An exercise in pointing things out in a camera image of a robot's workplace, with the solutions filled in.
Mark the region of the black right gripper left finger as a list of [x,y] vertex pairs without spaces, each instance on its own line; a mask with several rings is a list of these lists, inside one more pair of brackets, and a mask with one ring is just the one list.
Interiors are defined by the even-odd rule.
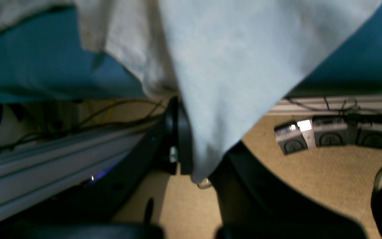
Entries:
[[186,115],[174,97],[126,158],[90,187],[90,239],[164,238],[159,221],[183,125]]

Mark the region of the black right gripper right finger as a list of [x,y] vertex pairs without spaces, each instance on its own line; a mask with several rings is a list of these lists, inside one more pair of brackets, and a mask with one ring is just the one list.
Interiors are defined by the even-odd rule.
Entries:
[[223,225],[217,239],[365,239],[356,221],[312,201],[238,142],[209,176]]

